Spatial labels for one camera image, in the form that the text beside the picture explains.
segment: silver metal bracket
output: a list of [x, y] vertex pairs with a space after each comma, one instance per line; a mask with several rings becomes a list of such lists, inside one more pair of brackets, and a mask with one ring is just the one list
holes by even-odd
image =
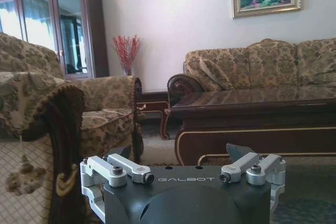
[[246, 171], [247, 182], [253, 186], [271, 184], [270, 212], [276, 209], [280, 194], [285, 192], [286, 161], [281, 156], [270, 154], [258, 165]]
[[239, 182], [241, 175], [251, 166], [257, 164], [258, 161], [259, 155], [257, 153], [249, 152], [233, 164], [222, 166], [219, 179], [224, 183]]
[[118, 154], [109, 155], [107, 162], [122, 167], [135, 183], [150, 184], [154, 181], [154, 175], [148, 166], [138, 165]]
[[138, 165], [118, 154], [109, 155], [107, 160], [93, 156], [80, 163], [82, 194], [89, 198], [91, 209], [104, 223], [105, 206], [97, 185], [107, 181], [112, 187], [121, 187], [127, 184], [127, 175], [135, 183], [150, 184], [154, 181], [148, 166]]

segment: wooden cabinet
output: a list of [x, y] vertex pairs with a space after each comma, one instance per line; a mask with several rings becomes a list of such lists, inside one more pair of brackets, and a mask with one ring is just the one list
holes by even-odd
[[0, 31], [54, 50], [66, 79], [109, 75], [101, 0], [0, 0]]

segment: white wall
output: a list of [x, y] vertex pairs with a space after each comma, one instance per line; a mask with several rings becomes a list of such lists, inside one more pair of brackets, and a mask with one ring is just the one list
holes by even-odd
[[245, 47], [264, 38], [298, 42], [336, 37], [335, 0], [303, 0], [294, 13], [232, 19], [232, 0], [103, 0], [110, 74], [122, 74], [117, 35], [143, 38], [134, 74], [144, 91], [165, 89], [188, 51]]

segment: glass tabletop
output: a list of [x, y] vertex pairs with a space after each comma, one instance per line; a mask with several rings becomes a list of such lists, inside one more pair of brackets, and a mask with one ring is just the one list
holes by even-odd
[[174, 108], [336, 99], [336, 87], [305, 86], [192, 93]]

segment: vase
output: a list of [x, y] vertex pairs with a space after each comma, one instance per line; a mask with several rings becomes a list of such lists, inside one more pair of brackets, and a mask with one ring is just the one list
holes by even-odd
[[124, 73], [126, 76], [132, 75], [132, 68], [124, 68]]

